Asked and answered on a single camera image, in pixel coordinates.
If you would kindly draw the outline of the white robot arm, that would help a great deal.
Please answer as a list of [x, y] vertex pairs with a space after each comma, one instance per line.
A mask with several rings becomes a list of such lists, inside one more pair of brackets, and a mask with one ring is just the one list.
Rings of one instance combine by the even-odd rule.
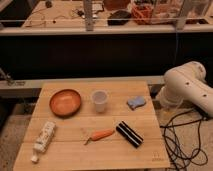
[[206, 69], [197, 61], [169, 69], [157, 95], [163, 108], [175, 108], [188, 100], [213, 118], [213, 88], [205, 83]]

